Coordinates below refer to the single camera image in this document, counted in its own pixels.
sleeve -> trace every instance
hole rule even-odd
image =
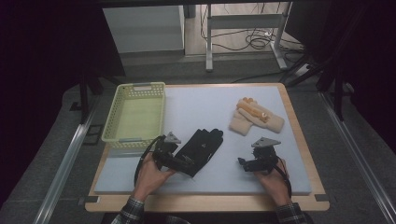
[[[111,224],[140,224],[143,222],[145,204],[133,197],[122,207],[120,213],[111,222]]]
[[[300,205],[291,203],[288,205],[279,206],[276,209],[277,219],[280,224],[306,224],[307,221]]]

table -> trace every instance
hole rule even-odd
[[[299,122],[294,113],[290,98],[286,92],[285,87],[278,83],[258,83],[258,84],[207,84],[207,85],[171,85],[167,88],[180,87],[246,87],[258,86],[268,87],[276,86],[279,90],[283,104],[285,106],[288,119],[292,131],[295,136],[300,154],[304,161],[305,169],[307,171],[309,181],[311,183],[312,192],[306,196],[292,196],[292,200],[299,203],[303,210],[309,211],[324,211],[329,209],[330,204],[326,200],[326,192],[321,184],[318,176],[318,171],[313,162],[308,146],[305,142],[304,135],[300,128]],[[92,187],[89,197],[94,199],[85,203],[85,208],[90,212],[119,212],[125,205],[129,198],[129,194],[118,195],[104,195],[96,194],[94,187],[98,180],[99,174],[105,164],[109,145],[106,145],[95,178],[92,182]],[[246,211],[271,211],[274,210],[275,205],[272,200],[266,195],[244,194],[244,195],[150,195],[146,200],[145,210],[149,212],[246,212]]]

hand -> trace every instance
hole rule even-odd
[[[150,193],[162,186],[175,172],[171,169],[165,172],[160,171],[154,159],[152,159],[152,153],[150,152],[143,160],[132,196],[138,201],[144,202]]]
[[[287,174],[285,160],[279,160],[276,165],[285,174]],[[269,175],[264,175],[261,172],[254,172],[254,175],[259,179],[262,186],[274,200],[276,206],[282,206],[291,203],[291,199],[288,194],[288,187],[286,186],[282,175],[278,171],[273,170]]]

person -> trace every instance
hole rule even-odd
[[[287,174],[284,160],[279,160],[277,166]],[[147,197],[165,183],[175,173],[174,170],[160,171],[149,153],[143,160],[136,185],[128,199],[127,204],[122,207],[120,213],[112,224],[140,224],[143,223],[144,202]],[[304,213],[299,204],[293,203],[288,194],[288,188],[282,175],[273,170],[269,175],[254,172],[266,192],[271,196],[276,205],[276,215],[281,224],[307,223]],[[167,224],[189,224],[190,222],[180,217],[167,217]]]

green plastic basket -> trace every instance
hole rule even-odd
[[[131,83],[117,87],[102,140],[115,148],[146,148],[163,134],[165,83]]]

